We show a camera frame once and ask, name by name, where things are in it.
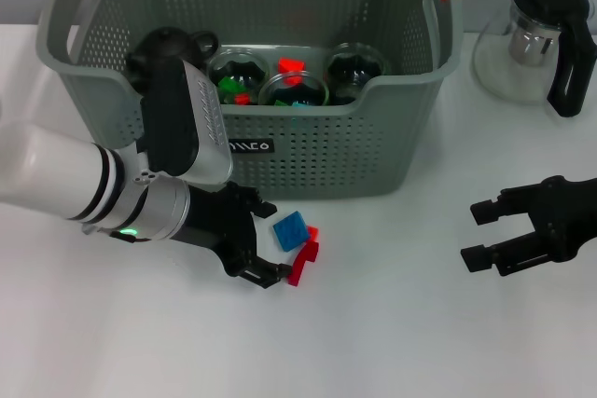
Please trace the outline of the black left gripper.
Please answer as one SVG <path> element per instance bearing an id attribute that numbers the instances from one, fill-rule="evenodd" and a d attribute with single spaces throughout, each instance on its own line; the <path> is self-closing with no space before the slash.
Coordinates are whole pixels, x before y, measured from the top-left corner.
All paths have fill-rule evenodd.
<path id="1" fill-rule="evenodd" d="M 186 218 L 172 239 L 212 251 L 229 276 L 269 288 L 287 279 L 292 267 L 257 257 L 252 215 L 270 217 L 276 213 L 277 207 L 253 187 L 228 183 L 208 192 L 192 186 Z"/>

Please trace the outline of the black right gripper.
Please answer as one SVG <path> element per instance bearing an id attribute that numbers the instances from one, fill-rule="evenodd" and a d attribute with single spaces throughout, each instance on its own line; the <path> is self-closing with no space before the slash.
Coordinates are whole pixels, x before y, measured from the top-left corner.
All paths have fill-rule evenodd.
<path id="1" fill-rule="evenodd" d="M 495 201 L 470 206 L 478 226 L 502 216 L 528 213 L 533 188 L 500 192 Z M 582 245 L 596 238 L 596 179 L 573 182 L 554 176 L 539 184 L 530 209 L 535 232 L 491 246 L 464 248 L 460 254 L 471 273 L 496 267 L 501 276 L 547 263 L 567 262 Z"/>

